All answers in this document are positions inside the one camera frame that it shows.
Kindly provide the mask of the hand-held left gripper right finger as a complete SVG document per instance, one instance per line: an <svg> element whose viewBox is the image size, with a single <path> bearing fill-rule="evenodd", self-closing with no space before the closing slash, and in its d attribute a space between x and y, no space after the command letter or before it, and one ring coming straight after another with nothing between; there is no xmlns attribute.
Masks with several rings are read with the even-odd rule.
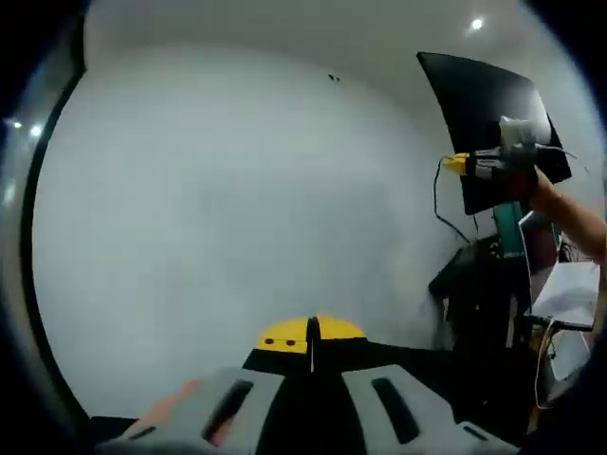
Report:
<svg viewBox="0 0 607 455"><path fill-rule="evenodd" d="M478 400L449 351L372 342L354 323L312 322L315 420L348 454L517 454L473 421Z"/></svg>

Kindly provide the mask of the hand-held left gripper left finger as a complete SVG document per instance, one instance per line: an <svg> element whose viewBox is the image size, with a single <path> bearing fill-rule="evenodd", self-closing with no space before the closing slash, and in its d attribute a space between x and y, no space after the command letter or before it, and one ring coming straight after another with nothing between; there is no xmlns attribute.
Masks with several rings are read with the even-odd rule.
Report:
<svg viewBox="0 0 607 455"><path fill-rule="evenodd" d="M98 444L96 454L253 454L286 375L305 367L312 318L292 318L266 329L251 351L270 366L230 367L207 377L168 424L127 439Z"/></svg>

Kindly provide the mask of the person's left hand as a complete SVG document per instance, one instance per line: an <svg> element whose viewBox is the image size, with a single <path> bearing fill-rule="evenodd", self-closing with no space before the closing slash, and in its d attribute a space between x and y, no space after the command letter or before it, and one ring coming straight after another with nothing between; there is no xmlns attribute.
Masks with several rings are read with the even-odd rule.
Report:
<svg viewBox="0 0 607 455"><path fill-rule="evenodd" d="M141 418L126 429L122 436L127 439L135 439L141 434L168 424L174 411L190 402L194 395L200 391L203 384L202 379L193 379L179 391L161 398Z"/></svg>

